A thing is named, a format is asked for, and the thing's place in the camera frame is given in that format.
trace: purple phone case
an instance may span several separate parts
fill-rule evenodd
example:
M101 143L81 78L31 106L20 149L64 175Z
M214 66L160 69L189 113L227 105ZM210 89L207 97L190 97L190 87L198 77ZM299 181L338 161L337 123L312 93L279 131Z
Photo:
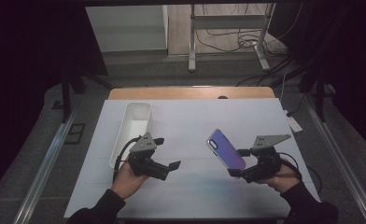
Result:
M235 147L221 130L216 129L212 133L207 140L207 145L217 154L228 169L245 169L246 163L244 159L239 155Z

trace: aluminum rail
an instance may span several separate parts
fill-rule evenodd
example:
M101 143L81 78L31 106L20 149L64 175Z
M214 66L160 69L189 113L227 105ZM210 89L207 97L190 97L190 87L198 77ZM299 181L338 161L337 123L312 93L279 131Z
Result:
M320 118L317 116L317 113L314 109L314 104L311 99L308 99L304 96L307 109L311 114L311 117L314 123L319 130L320 135L323 138L323 141L326 143L327 148L335 161L337 168L340 170L340 173L345 180L349 190L351 191L352 195L356 203L359 206L361 213L363 214L364 218L366 219L366 190L360 184L359 180L355 176L352 168L348 164L344 154L342 153L340 147L338 146L337 142L333 138L331 131L329 130L327 124L322 122Z
M18 211L14 224L18 223L28 223L32 213L35 210L35 206L37 205L38 199L40 198L41 192L46 186L47 180L49 179L49 174L51 173L52 167L55 161L58 158L58 154L61 151L61 147L63 145L63 141L69 132L69 129L73 123L73 120L77 114L79 102L75 103L72 107L72 111L70 116L67 118L65 123L62 123L55 134L54 139L49 146L49 150L44 157L43 162L40 165L40 168L37 171L34 181L32 182L31 187L28 190L28 193L23 200L20 210Z

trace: wooden panel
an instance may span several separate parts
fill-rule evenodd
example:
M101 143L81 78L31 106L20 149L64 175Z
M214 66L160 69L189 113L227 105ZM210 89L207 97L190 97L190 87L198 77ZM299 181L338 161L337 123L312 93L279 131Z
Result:
M275 98L268 87L162 87L114 89L109 100L182 100L182 99L230 99Z

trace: human hand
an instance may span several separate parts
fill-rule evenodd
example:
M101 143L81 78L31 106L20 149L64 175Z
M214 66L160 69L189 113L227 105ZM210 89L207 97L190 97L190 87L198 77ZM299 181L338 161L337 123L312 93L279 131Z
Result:
M119 169L111 190L122 199L127 199L135 194L147 179L147 175L135 175L130 163L125 161Z
M256 183L267 184L269 187L275 189L276 191L283 193L300 183L300 180L292 169L282 164L281 169L274 176L259 180Z

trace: white tabletop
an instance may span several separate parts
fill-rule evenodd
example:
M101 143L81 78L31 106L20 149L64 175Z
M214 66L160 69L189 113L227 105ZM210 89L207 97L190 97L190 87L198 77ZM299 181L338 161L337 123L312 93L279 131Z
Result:
M148 179L118 214L121 218L267 218L285 217L289 205L268 186L248 184L230 177L206 145L221 129L236 148L250 148L257 135L290 134L278 99L105 101L64 214L93 207L112 184L109 160L114 150L127 104L151 104L153 138L163 137L152 159L168 165L182 161L165 181ZM299 163L303 182L319 200L294 137L277 144L276 151L290 154ZM245 158L246 168L256 164Z

